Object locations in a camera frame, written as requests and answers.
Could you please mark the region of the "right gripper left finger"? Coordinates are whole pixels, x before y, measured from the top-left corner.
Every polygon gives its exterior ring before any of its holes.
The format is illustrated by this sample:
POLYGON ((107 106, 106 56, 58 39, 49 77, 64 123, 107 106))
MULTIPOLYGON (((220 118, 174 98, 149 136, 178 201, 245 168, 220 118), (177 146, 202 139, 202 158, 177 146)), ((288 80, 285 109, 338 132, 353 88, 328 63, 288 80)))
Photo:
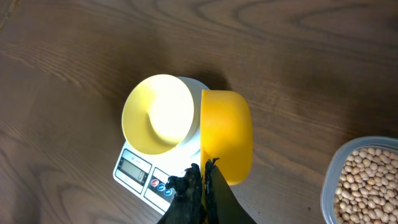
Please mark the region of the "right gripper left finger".
POLYGON ((170 176, 165 187, 174 190, 175 195, 158 224, 202 224, 205 221, 205 208, 201 202, 203 184, 198 164, 192 163, 185 169, 183 177, 170 176))

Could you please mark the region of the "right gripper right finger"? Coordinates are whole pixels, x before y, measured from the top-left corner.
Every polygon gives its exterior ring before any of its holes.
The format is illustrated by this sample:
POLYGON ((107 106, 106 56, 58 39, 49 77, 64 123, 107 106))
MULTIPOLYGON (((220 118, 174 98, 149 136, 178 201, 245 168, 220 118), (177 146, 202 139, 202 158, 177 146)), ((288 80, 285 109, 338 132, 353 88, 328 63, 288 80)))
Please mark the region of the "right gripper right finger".
POLYGON ((205 164, 205 203, 209 224, 256 224, 234 196, 215 162, 205 164))

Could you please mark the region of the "yellow measuring scoop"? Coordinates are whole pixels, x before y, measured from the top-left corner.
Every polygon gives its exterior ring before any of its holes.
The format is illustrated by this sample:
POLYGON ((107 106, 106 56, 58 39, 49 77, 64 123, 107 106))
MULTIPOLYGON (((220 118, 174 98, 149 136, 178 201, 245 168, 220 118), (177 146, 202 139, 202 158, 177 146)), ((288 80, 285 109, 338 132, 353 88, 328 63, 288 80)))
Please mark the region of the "yellow measuring scoop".
POLYGON ((249 106, 235 91, 203 90, 200 111, 201 173, 208 159, 215 162, 229 187, 249 175, 253 131, 249 106))

